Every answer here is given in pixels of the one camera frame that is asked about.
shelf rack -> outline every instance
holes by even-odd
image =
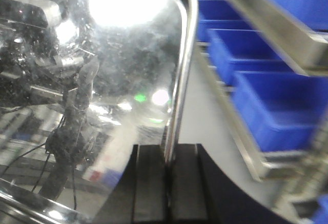
[[[263,38],[279,52],[297,73],[328,76],[328,34],[311,30],[269,0],[229,0]],[[274,206],[290,221],[311,216],[316,198],[326,192],[328,180],[328,113],[312,141],[312,149],[290,152],[261,152],[246,125],[230,102],[231,88],[220,80],[200,43],[196,58],[227,118],[234,141],[255,180],[293,176],[288,180]]]
[[[328,41],[268,0],[229,0],[295,72],[328,75]]]
[[[231,135],[252,177],[262,181],[268,178],[293,176],[295,168],[299,165],[299,159],[305,155],[305,152],[261,152],[230,101],[231,87],[227,87],[221,81],[215,71],[216,67],[210,63],[207,53],[204,52],[204,47],[197,46],[194,54],[224,111]]]

metal shelf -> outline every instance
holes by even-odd
[[[202,52],[199,46],[195,48],[194,54],[223,109],[232,137],[252,177],[257,181],[262,181],[269,178],[293,176],[295,168],[299,165],[299,160],[305,155],[305,152],[261,152],[230,102],[231,87],[227,87],[220,80],[215,72],[215,66],[210,64],[207,54]]]
[[[229,0],[282,58],[304,75],[328,75],[327,34],[316,33],[268,0]]]

black cable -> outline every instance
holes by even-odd
[[[76,210],[77,201],[76,201],[76,188],[75,188],[74,168],[75,167],[72,166],[73,199],[74,199],[74,210]]]
[[[16,162],[18,159],[20,159],[20,158],[23,157],[23,156],[26,156],[27,154],[29,154],[29,153],[31,153],[32,151],[34,151],[34,150],[36,150],[36,149],[38,149],[38,148],[44,146],[45,144],[46,144],[46,143],[43,143],[43,144],[41,144],[41,145],[39,145],[39,146],[37,146],[37,147],[35,147],[35,148],[33,148],[33,149],[31,149],[31,150],[25,152],[23,155],[20,155],[19,157],[17,157],[14,161],[12,161],[11,163],[9,163],[8,166],[6,166],[5,170],[2,172],[2,174],[0,175],[0,177],[2,177],[2,176],[6,173],[6,171],[10,168],[10,166],[13,165],[13,163]]]
[[[48,156],[47,156],[47,159],[46,159],[46,161],[45,161],[45,164],[43,165],[43,168],[42,168],[42,170],[41,170],[41,174],[40,174],[39,178],[37,179],[36,183],[34,184],[34,187],[33,187],[33,189],[31,190],[31,192],[33,192],[33,191],[35,190],[36,186],[39,184],[39,182],[40,182],[40,180],[41,180],[41,177],[42,177],[42,175],[43,175],[43,173],[44,173],[44,171],[45,171],[45,169],[46,169],[46,165],[47,165],[47,163],[48,163],[49,157],[50,157],[50,153],[49,153]]]

green light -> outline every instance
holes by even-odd
[[[142,93],[138,93],[137,95],[134,96],[134,100],[136,100],[139,103],[142,103],[147,100],[147,97]]]
[[[156,124],[160,124],[160,123],[162,123],[164,121],[163,119],[155,119],[155,118],[149,118],[149,120],[152,123],[156,123]]]

gray floor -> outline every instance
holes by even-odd
[[[203,144],[217,165],[233,182],[264,206],[272,206],[282,183],[255,182],[252,179],[230,136],[216,97],[195,60],[191,66],[179,142]]]

